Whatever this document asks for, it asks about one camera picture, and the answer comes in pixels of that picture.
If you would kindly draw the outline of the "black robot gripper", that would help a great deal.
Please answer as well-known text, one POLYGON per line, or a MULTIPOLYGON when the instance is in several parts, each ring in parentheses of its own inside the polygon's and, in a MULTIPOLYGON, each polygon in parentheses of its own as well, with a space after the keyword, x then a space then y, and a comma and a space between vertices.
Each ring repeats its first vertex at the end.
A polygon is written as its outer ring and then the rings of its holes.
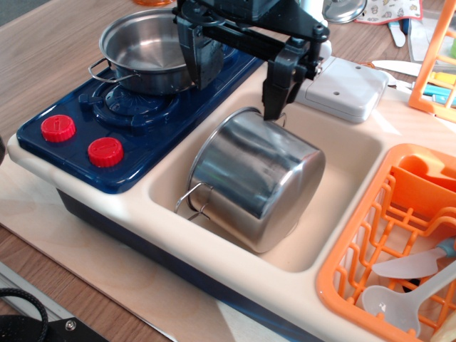
POLYGON ((330 57, 322 15, 297 1, 178 1, 172 12, 188 73, 200 90, 223 68, 222 44, 268 61, 265 120, 277 120, 330 57))

